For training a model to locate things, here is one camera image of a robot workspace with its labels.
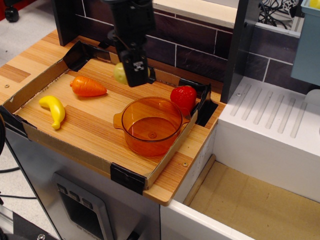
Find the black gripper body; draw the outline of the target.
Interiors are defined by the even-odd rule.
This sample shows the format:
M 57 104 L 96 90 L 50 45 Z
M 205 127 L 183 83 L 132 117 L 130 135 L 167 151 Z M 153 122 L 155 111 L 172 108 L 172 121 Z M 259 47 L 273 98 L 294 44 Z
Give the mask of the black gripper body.
M 108 0 L 114 31 L 108 37 L 113 40 L 118 53 L 125 50 L 141 50 L 147 42 L 146 35 L 156 29 L 151 0 Z

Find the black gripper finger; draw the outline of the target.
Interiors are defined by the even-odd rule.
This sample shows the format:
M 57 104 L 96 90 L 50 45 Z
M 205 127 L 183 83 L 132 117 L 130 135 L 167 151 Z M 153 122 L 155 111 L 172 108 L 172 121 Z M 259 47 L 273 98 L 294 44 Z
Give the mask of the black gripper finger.
M 143 48 L 131 48 L 120 53 L 125 76 L 130 87 L 137 87 L 147 83 L 149 79 L 148 60 Z

